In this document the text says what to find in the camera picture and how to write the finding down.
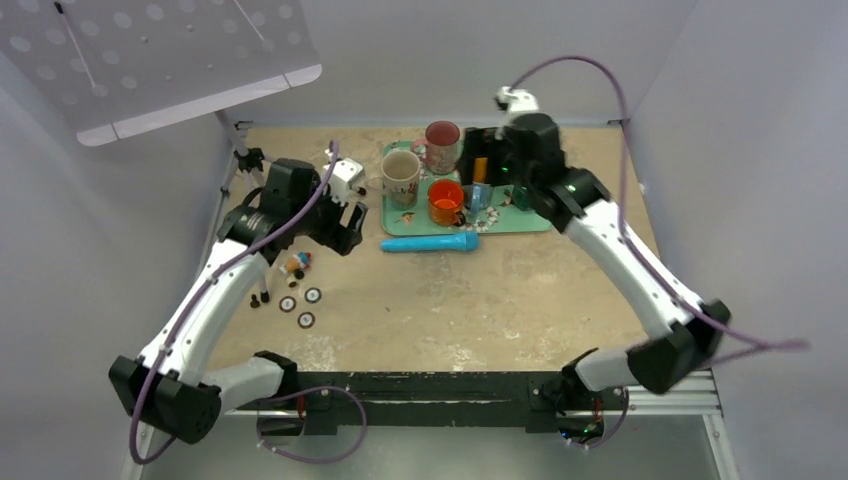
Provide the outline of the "dark green mug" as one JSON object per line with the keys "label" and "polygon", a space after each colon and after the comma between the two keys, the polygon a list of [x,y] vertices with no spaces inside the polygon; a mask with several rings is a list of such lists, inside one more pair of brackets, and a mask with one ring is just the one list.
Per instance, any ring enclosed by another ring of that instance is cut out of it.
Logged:
{"label": "dark green mug", "polygon": [[512,204],[521,211],[531,211],[532,202],[528,189],[524,186],[514,185],[511,190]]}

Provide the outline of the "light blue butterfly mug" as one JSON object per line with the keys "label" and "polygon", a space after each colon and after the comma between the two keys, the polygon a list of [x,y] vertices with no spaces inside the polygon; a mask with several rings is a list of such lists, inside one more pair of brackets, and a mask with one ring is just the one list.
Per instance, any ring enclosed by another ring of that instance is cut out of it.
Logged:
{"label": "light blue butterfly mug", "polygon": [[476,222],[479,214],[490,206],[493,187],[487,181],[487,172],[488,158],[477,157],[473,165],[472,183],[465,191],[469,223]]}

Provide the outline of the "pink mug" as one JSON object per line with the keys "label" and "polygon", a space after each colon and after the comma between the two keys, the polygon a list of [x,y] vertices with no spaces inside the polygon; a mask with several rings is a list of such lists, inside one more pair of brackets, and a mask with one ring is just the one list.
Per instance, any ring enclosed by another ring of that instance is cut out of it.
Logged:
{"label": "pink mug", "polygon": [[435,175],[452,173],[460,156],[461,131],[450,121],[440,120],[428,125],[424,136],[414,141],[410,151]]}

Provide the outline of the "orange mug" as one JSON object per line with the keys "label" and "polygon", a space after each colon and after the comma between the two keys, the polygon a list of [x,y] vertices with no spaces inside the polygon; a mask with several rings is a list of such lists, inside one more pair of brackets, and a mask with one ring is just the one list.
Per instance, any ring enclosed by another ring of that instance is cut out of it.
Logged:
{"label": "orange mug", "polygon": [[466,222],[464,199],[464,191],[458,182],[448,179],[433,182],[427,192],[430,220],[444,227],[463,226]]}

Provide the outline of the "beige floral mug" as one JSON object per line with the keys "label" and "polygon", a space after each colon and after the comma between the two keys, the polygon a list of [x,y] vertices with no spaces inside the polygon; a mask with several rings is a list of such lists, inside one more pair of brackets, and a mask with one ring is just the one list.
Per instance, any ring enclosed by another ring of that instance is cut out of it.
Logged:
{"label": "beige floral mug", "polygon": [[379,191],[394,208],[409,210],[417,204],[420,176],[419,157],[409,150],[396,150],[383,157],[377,174],[365,186]]}

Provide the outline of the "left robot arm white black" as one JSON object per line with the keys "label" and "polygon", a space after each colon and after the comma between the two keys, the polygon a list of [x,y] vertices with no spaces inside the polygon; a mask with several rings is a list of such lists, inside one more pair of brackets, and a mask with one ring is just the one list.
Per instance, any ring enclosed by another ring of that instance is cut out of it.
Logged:
{"label": "left robot arm white black", "polygon": [[264,186],[228,212],[206,266],[178,310],[133,358],[119,356],[108,378],[128,415],[195,444],[221,413],[263,399],[284,409],[297,399],[295,364],[270,352],[208,372],[214,346],[240,302],[299,236],[340,255],[362,241],[367,207],[357,201],[365,171],[344,158],[321,169],[273,162]]}

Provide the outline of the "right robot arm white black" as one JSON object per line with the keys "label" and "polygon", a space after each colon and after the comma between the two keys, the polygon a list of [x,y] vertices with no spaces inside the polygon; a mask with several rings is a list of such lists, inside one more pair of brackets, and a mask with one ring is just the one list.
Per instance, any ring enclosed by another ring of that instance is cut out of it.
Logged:
{"label": "right robot arm white black", "polygon": [[580,247],[626,299],[646,341],[592,349],[562,370],[561,392],[576,407],[601,390],[639,385],[662,395],[714,356],[731,321],[720,300],[707,302],[684,286],[619,220],[621,209],[588,169],[570,166],[559,129],[543,113],[519,116],[504,129],[468,128],[458,172],[473,180],[484,158],[486,178],[526,195],[529,208]]}

